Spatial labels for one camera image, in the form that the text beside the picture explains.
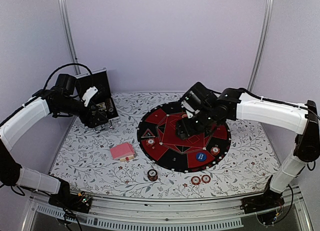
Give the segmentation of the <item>blue small blind button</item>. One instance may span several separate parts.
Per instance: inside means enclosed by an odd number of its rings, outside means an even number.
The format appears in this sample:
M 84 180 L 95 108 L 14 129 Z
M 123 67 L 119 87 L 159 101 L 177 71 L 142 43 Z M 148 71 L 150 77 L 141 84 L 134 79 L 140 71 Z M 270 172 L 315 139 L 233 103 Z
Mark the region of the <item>blue small blind button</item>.
M 207 155 L 204 152 L 199 152 L 196 154 L 196 160 L 199 162 L 204 162 L 207 160 Z

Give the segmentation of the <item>orange chip sector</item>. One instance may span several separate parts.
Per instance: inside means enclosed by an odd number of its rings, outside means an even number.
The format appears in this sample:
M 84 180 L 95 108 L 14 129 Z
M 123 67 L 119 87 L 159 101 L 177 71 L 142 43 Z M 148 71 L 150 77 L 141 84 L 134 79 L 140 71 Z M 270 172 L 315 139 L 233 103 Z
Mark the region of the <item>orange chip sector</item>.
M 217 147 L 217 146 L 214 146 L 210 149 L 210 153 L 213 155 L 213 156 L 217 156 L 219 153 L 220 153 L 220 149 Z
M 151 146 L 151 147 L 154 146 L 155 143 L 156 143 L 156 141 L 155 141 L 154 138 L 149 138 L 149 139 L 147 139 L 147 141 L 146 141 L 146 144 L 147 144 L 148 146 Z

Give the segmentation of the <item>orange chip stack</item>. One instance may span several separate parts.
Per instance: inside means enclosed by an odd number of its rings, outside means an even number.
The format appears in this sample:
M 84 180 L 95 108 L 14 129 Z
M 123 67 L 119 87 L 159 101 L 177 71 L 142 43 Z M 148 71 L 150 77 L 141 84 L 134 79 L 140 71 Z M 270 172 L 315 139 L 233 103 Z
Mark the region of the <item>orange chip stack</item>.
M 192 178 L 191 178 L 191 183 L 193 184 L 193 185 L 199 185 L 200 183 L 201 183 L 201 178 L 200 177 L 198 177 L 198 176 L 193 176 Z

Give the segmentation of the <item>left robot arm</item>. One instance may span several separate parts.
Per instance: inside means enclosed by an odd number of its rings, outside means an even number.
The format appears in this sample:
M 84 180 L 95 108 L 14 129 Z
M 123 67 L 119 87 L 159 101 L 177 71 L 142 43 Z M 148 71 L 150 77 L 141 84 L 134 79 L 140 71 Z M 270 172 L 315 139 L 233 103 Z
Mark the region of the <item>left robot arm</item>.
M 72 67 L 67 63 L 54 70 L 44 87 L 0 124 L 0 184 L 10 188 L 39 192 L 49 197 L 49 204 L 68 212 L 89 213 L 92 198 L 84 191 L 73 193 L 71 185 L 62 178 L 39 172 L 18 163 L 12 150 L 29 131 L 40 127 L 42 120 L 78 117 L 89 129 L 98 129 L 110 121 L 105 101 L 110 97 L 106 71 L 91 71 L 86 65 L 77 67 L 87 74 L 72 76 L 61 70 Z

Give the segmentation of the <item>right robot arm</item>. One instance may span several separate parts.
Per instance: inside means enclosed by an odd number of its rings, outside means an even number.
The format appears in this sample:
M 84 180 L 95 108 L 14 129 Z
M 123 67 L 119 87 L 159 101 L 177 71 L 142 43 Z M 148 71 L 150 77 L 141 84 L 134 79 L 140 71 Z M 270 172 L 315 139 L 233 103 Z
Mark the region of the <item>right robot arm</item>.
M 254 121 L 265 128 L 292 132 L 292 148 L 268 178 L 263 193 L 241 200 L 240 209 L 245 214 L 283 207 L 285 189 L 320 157 L 320 117 L 312 100 L 285 102 L 258 96 L 245 88 L 226 88 L 217 93 L 197 82 L 183 94 L 179 104 L 187 115 L 176 124 L 176 135 L 182 140 L 227 120 Z

